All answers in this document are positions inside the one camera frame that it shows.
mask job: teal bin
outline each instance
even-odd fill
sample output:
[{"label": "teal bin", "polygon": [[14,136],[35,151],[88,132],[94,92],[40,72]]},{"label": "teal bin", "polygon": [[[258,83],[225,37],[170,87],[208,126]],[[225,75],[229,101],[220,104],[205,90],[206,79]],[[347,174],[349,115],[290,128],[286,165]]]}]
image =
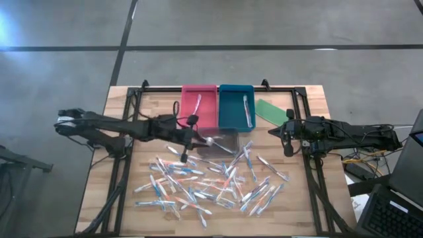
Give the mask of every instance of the teal bin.
[{"label": "teal bin", "polygon": [[[249,128],[244,109],[247,96],[252,127]],[[238,132],[251,132],[256,128],[254,87],[251,85],[220,85],[219,128],[235,128]]]}]

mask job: gray floor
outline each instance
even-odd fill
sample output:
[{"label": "gray floor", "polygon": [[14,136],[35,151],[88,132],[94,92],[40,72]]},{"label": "gray floor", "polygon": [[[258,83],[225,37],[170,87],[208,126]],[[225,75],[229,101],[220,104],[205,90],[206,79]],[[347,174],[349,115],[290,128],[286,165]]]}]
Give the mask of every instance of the gray floor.
[{"label": "gray floor", "polygon": [[[0,46],[118,46],[130,3],[2,1]],[[143,0],[128,45],[423,44],[422,24],[413,0]],[[72,234],[91,154],[52,125],[62,108],[102,112],[116,55],[0,53],[0,144],[54,164],[33,173],[15,237]],[[126,52],[118,85],[322,84],[335,119],[412,124],[422,62],[423,50]]]}]

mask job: green cloth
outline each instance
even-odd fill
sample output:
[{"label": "green cloth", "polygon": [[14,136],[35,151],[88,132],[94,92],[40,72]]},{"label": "green cloth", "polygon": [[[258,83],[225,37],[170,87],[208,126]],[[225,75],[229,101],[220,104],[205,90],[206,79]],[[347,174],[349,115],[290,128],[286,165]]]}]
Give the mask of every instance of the green cloth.
[{"label": "green cloth", "polygon": [[256,114],[277,126],[281,126],[284,122],[288,121],[284,110],[262,99],[259,99],[256,103]]}]

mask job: laptop keyboard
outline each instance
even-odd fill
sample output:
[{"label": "laptop keyboard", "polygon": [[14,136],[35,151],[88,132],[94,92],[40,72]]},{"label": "laptop keyboard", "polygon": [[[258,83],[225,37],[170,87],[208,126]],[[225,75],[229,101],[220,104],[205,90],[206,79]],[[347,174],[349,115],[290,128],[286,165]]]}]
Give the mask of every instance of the laptop keyboard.
[{"label": "laptop keyboard", "polygon": [[423,238],[423,222],[380,197],[375,199],[366,227],[383,237]]}]

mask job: wooden table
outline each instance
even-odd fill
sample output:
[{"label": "wooden table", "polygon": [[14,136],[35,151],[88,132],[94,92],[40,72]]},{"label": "wooden table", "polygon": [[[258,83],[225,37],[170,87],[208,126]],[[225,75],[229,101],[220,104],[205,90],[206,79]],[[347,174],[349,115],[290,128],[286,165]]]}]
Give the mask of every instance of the wooden table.
[{"label": "wooden table", "polygon": [[[311,114],[330,118],[323,87],[320,85],[304,87],[307,89]],[[115,118],[122,117],[127,88],[110,88],[104,115]],[[255,99],[266,100],[284,110],[293,108],[292,98],[289,93],[256,93]],[[180,93],[143,93],[141,112],[151,116],[170,114],[175,100],[180,100]],[[120,234],[134,236],[315,235],[302,155],[299,154],[290,158],[284,157],[280,140],[267,133],[272,128],[275,128],[275,125],[256,116],[256,129],[249,134],[241,134],[240,142],[246,143],[250,139],[254,142],[251,158],[259,181],[270,175],[270,184],[277,186],[283,182],[280,177],[277,177],[256,158],[257,154],[260,154],[269,163],[273,164],[277,170],[288,174],[291,177],[291,181],[285,183],[283,192],[275,197],[270,207],[260,217],[252,216],[248,218],[246,214],[239,210],[239,207],[228,210],[208,201],[199,201],[201,206],[213,212],[211,216],[204,214],[208,223],[207,229],[202,228],[196,210],[192,208],[181,211],[182,220],[178,221],[172,214],[163,212],[160,207],[134,207],[135,201],[152,201],[157,199],[152,189],[137,194],[133,192],[135,188],[149,182],[149,175],[151,173],[148,167],[149,161],[154,159],[156,155],[166,160],[178,161],[178,157],[169,153],[164,148],[165,144],[167,144],[165,141],[155,140],[147,143],[136,141],[134,144],[134,154],[132,156]],[[182,151],[181,146],[172,146]],[[106,152],[104,150],[96,151],[93,163],[105,155]],[[346,220],[347,224],[350,227],[355,227],[356,220],[340,159],[335,155],[329,155],[324,160],[323,171],[325,173],[330,201],[338,213]],[[228,164],[231,159],[224,159],[224,161]],[[112,160],[107,159],[91,169],[76,231],[82,231],[86,228],[104,205],[112,164]],[[250,170],[245,161],[240,161],[238,165],[240,174],[247,178],[247,182],[243,186],[243,193],[246,194],[250,189],[255,187],[255,183],[252,181]],[[203,164],[199,165],[199,169],[206,171],[207,177],[219,177],[219,175],[206,170]],[[161,177],[155,171],[153,171],[153,175],[156,179]],[[186,199],[180,192],[176,195]],[[225,197],[233,199],[229,193]],[[322,222],[325,223],[325,215],[321,204],[319,210]],[[115,212],[116,210],[112,211],[110,219],[111,228],[114,224]]]}]

